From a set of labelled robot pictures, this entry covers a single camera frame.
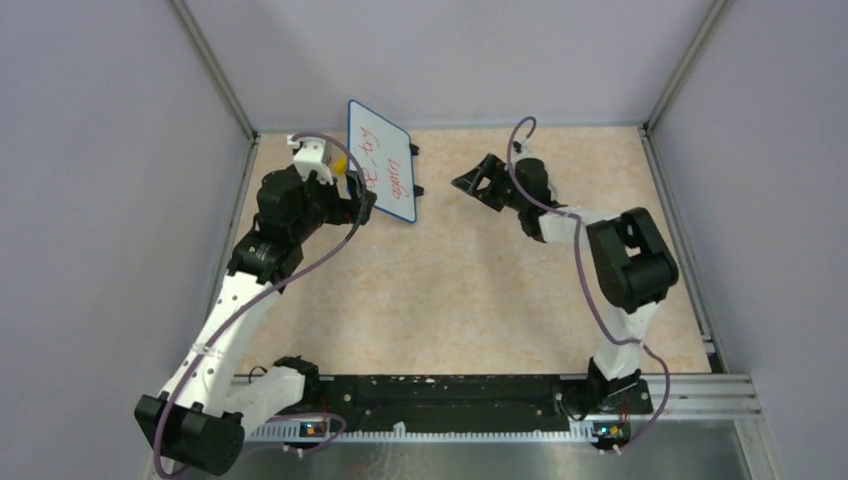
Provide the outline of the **blue framed whiteboard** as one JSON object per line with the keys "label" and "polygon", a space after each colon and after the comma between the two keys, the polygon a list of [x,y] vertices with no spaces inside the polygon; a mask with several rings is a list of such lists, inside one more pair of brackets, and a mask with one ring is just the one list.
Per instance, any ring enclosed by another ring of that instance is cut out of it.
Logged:
{"label": "blue framed whiteboard", "polygon": [[396,123],[351,99],[347,145],[364,168],[365,185],[376,194],[375,208],[413,224],[418,220],[412,139]]}

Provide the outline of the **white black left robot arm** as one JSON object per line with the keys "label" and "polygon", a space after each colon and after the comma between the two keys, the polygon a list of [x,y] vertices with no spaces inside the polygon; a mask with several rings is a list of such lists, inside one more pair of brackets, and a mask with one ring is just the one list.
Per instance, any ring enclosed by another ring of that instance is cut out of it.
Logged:
{"label": "white black left robot arm", "polygon": [[344,248],[376,200],[360,172],[348,171],[349,197],[317,174],[294,167],[262,180],[253,227],[236,245],[218,297],[180,366],[155,395],[140,397],[134,417],[161,479],[194,468],[226,473],[246,437],[288,407],[308,413],[320,386],[295,367],[273,366],[237,393],[229,388],[258,327],[285,288]]}

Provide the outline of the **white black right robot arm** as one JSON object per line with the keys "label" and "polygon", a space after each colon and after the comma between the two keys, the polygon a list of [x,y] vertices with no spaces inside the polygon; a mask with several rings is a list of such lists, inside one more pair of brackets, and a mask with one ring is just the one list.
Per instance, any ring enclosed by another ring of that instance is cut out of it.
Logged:
{"label": "white black right robot arm", "polygon": [[541,243],[574,250],[581,291],[604,341],[590,358],[586,378],[571,384],[558,409],[577,420],[612,412],[641,397],[642,355],[650,323],[679,269],[651,215],[642,207],[600,213],[559,202],[544,162],[505,162],[487,155],[453,187],[495,211],[516,212],[524,233]]}

